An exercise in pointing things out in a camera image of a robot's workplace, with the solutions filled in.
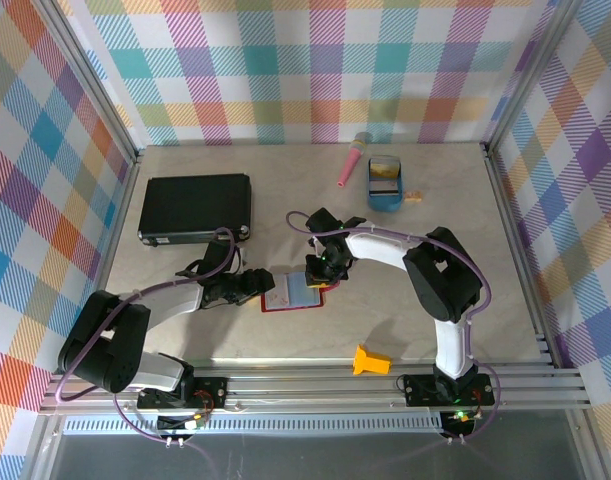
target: plaid wallpaper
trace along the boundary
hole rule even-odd
[[[0,2],[0,479],[20,473],[127,166],[30,0]]]
[[[547,0],[60,3],[136,143],[174,145],[478,141]]]
[[[546,315],[611,450],[611,0],[583,3],[501,155]]]

